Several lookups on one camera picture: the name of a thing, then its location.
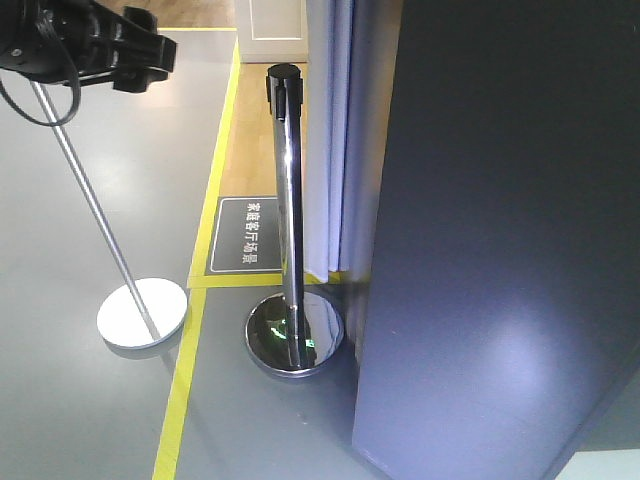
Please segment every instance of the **black sign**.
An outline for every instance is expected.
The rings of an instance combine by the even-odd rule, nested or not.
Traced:
[[[209,274],[279,272],[278,199],[219,200]]]

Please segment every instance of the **light stand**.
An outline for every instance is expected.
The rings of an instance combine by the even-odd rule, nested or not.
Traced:
[[[45,87],[33,81],[31,86],[47,120],[57,122],[58,114]],[[100,334],[121,348],[146,348],[162,342],[182,325],[187,311],[184,291],[175,283],[161,278],[134,282],[64,127],[51,128],[126,283],[109,295],[100,307],[97,319]]]

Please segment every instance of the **gray floor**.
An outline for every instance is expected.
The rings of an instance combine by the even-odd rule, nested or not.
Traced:
[[[348,346],[306,379],[273,377],[249,357],[246,318],[276,291],[209,290],[176,478],[387,479],[351,447],[356,371]]]
[[[184,286],[235,34],[168,35],[170,81],[86,88],[68,131],[134,275]],[[179,338],[151,358],[107,348],[95,317],[122,280],[53,134],[3,102],[0,127],[0,478],[149,479]]]

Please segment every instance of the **black cable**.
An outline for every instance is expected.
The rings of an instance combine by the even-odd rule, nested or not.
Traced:
[[[31,123],[35,123],[36,125],[41,125],[43,127],[59,127],[66,123],[69,123],[71,119],[78,113],[78,109],[80,108],[80,75],[78,74],[78,69],[76,68],[75,63],[71,59],[69,52],[62,44],[62,41],[58,38],[56,31],[51,26],[51,23],[45,18],[44,12],[40,12],[38,16],[38,20],[36,21],[36,28],[38,32],[42,36],[42,39],[49,43],[50,46],[57,48],[59,53],[61,54],[62,59],[64,60],[64,71],[67,75],[67,80],[69,82],[69,86],[71,87],[71,106],[69,107],[69,111],[66,113],[64,117],[55,121],[55,122],[43,122],[38,120],[27,112],[25,112],[22,108],[18,106],[18,104],[11,98],[9,92],[4,87],[2,83],[2,79],[0,79],[0,95],[6,100],[6,102],[13,108],[20,116],[26,118]]]

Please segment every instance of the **stanchion base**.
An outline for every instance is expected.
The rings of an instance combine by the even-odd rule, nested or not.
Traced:
[[[304,294],[309,367],[291,364],[285,328],[286,304],[281,293],[264,299],[254,308],[246,327],[247,347],[256,363],[281,377],[307,377],[325,366],[344,336],[342,319],[326,299]]]

